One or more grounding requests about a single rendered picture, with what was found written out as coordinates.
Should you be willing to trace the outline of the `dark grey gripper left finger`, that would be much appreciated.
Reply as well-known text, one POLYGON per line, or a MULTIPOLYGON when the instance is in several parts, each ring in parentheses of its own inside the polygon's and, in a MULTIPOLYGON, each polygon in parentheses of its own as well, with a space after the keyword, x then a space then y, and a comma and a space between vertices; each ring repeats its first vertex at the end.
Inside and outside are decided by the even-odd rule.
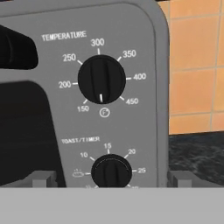
POLYGON ((26 178, 3 185, 3 188, 57 187, 56 171, 34 171, 26 178))

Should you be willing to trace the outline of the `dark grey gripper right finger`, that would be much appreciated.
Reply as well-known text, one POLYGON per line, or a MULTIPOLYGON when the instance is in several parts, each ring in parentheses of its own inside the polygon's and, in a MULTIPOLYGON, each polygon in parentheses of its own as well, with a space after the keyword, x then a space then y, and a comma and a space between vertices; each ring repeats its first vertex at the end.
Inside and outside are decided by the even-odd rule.
POLYGON ((190 171, 168 171, 167 178, 168 187, 223 188, 223 185, 200 179, 190 171))

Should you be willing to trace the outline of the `dark glass toaster oven door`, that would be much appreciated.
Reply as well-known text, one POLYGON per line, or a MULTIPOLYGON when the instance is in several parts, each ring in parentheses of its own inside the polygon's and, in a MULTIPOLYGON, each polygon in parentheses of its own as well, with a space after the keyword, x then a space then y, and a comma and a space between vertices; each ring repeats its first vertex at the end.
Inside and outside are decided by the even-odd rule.
POLYGON ((46 92, 31 81, 0 83, 0 186, 35 171, 66 185, 46 92))

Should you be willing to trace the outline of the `black timer knob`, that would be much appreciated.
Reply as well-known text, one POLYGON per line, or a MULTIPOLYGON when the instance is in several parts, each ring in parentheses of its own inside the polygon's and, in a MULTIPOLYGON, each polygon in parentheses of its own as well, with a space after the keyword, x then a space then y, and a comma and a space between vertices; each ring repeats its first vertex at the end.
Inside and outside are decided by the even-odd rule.
POLYGON ((132 179, 132 168, 124 157, 107 154, 94 161, 91 177, 99 187, 126 187, 132 179))

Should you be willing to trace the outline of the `grey toaster oven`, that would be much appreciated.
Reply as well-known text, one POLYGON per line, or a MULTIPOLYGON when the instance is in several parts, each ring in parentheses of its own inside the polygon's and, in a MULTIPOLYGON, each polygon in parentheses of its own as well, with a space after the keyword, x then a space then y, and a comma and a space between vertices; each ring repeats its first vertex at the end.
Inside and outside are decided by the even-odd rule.
POLYGON ((156 0, 11 0, 0 25, 30 37, 32 70, 0 68, 0 83, 31 81, 48 98, 66 185, 99 187, 94 161, 107 154, 132 168, 126 187, 166 184, 169 134, 169 29, 156 0), (78 72, 95 55, 124 69, 122 95, 96 104, 80 91, 78 72))

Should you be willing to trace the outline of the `black temperature knob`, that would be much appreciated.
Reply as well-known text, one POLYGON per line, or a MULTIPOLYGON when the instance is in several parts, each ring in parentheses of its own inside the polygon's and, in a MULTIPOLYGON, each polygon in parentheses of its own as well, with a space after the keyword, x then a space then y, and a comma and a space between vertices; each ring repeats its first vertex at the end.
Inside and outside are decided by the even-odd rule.
POLYGON ((123 93, 126 75, 121 64, 108 55, 87 59, 78 72, 81 93, 96 104, 110 104, 123 93))

